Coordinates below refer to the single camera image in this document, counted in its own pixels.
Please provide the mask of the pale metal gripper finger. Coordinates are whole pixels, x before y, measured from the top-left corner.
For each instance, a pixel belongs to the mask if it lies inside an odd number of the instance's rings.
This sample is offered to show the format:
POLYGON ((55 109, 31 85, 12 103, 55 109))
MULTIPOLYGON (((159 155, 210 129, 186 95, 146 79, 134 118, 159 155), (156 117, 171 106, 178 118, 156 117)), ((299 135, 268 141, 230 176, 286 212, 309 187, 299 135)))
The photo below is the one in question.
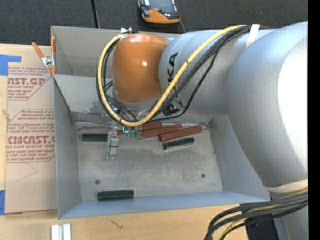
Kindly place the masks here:
POLYGON ((106 159, 107 160, 114 160, 118 153, 117 146, 108 146, 106 151, 106 159))
POLYGON ((119 146, 119 138, 117 135, 109 135, 108 137, 108 147, 117 148, 119 146))

